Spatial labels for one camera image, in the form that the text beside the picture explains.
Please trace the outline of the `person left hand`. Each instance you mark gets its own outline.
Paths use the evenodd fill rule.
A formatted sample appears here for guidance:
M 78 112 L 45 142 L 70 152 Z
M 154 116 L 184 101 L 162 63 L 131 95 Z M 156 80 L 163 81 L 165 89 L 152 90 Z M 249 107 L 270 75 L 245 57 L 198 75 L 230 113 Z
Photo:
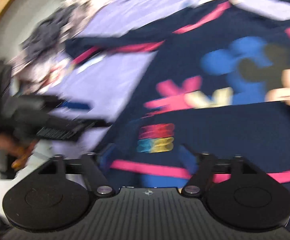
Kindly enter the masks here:
M 38 141 L 32 141 L 28 146 L 22 146 L 18 144 L 11 137 L 0 134 L 0 150 L 6 151 L 8 155 L 16 158 L 11 167 L 19 171 L 26 166 L 29 157 L 32 155 L 32 151 L 37 145 Z

